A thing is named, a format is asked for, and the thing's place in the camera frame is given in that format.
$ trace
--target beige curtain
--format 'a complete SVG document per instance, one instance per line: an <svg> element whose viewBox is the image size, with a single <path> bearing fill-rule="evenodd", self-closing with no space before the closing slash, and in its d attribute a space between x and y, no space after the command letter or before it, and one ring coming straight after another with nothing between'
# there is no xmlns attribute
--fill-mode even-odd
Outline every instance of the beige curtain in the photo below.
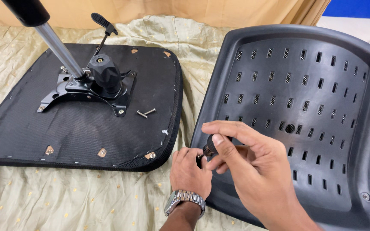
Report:
<svg viewBox="0 0 370 231"><path fill-rule="evenodd" d="M41 0L49 23L63 28L94 29L90 14L112 23L146 15L175 15L219 27L265 24L315 25L330 0ZM0 25L21 25L0 1Z"/></svg>

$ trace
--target hand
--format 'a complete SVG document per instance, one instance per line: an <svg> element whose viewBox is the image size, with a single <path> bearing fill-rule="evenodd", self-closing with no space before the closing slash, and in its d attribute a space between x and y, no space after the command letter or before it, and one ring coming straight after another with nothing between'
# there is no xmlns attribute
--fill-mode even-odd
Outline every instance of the hand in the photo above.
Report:
<svg viewBox="0 0 370 231"><path fill-rule="evenodd" d="M169 179L173 191L191 191L205 200L211 190L212 172L206 169L206 157L201 160L202 169L197 166L197 155L202 155L202 149L183 147L174 152Z"/></svg>
<svg viewBox="0 0 370 231"><path fill-rule="evenodd" d="M243 122L213 121L202 131L214 134L219 155L206 169L231 171L242 204L269 230L320 230L296 198L285 146ZM234 146L226 136L246 146Z"/></svg>

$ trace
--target blue wall panel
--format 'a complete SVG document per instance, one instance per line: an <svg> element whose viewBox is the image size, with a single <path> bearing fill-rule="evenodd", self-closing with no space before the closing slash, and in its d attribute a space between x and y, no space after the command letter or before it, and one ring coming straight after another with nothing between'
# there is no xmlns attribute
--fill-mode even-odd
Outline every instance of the blue wall panel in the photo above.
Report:
<svg viewBox="0 0 370 231"><path fill-rule="evenodd" d="M323 16L370 18L370 0L331 0Z"/></svg>

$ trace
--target bolt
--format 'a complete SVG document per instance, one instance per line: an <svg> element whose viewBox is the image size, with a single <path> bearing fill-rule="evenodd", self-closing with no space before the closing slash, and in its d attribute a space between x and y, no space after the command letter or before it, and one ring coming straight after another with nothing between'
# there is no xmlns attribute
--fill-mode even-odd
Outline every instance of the bolt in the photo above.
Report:
<svg viewBox="0 0 370 231"><path fill-rule="evenodd" d="M155 108L154 108L154 109L150 110L149 112L144 113L144 115L147 115L147 114L149 114L151 112L155 112L155 111L157 111L157 110L155 110Z"/></svg>
<svg viewBox="0 0 370 231"><path fill-rule="evenodd" d="M139 111L137 111L136 113L137 113L138 115L141 115L141 116L145 117L145 118L148 118L146 115L144 115L144 114L140 113Z"/></svg>
<svg viewBox="0 0 370 231"><path fill-rule="evenodd" d="M363 193L362 193L362 198L363 198L365 201L369 201L369 200L370 200L370 196L369 196L369 194L367 194L366 192L363 192Z"/></svg>

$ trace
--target screwdriver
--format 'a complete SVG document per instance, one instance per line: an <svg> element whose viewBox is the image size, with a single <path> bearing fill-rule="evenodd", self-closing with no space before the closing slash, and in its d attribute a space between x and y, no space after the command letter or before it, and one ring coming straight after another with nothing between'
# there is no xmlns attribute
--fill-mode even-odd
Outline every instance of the screwdriver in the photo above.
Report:
<svg viewBox="0 0 370 231"><path fill-rule="evenodd" d="M208 140L206 141L206 145L202 148L202 151L203 151L202 155L197 156L197 165L200 169L202 168L201 159L204 156L211 157L213 154L218 153L218 151L215 148L215 145L213 144L212 137L213 137L213 134L209 135ZM232 137L230 136L227 136L227 137L232 142Z"/></svg>

